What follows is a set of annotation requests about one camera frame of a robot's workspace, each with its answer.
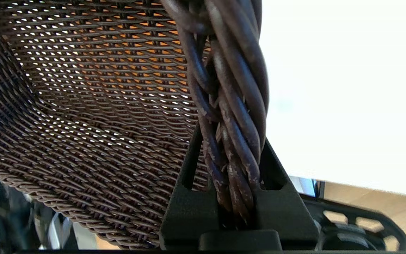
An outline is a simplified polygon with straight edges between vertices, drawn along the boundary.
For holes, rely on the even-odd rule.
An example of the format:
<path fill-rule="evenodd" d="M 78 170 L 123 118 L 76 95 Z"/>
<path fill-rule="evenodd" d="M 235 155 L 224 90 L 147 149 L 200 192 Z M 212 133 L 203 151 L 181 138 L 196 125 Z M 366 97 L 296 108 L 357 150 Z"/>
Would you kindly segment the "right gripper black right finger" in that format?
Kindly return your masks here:
<path fill-rule="evenodd" d="M 319 230 L 267 140 L 260 159 L 263 186 L 256 192 L 256 225 L 275 230 L 285 250 L 314 250 Z"/>

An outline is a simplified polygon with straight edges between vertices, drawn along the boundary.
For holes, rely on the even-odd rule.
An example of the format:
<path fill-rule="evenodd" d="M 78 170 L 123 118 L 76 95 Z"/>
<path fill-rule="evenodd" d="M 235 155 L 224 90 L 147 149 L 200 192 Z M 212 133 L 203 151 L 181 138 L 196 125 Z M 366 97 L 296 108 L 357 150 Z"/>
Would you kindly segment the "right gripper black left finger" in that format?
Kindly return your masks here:
<path fill-rule="evenodd" d="M 219 203 L 211 177 L 205 192 L 192 190 L 202 141 L 197 124 L 160 228 L 162 250 L 197 250 L 202 234 L 219 229 Z"/>

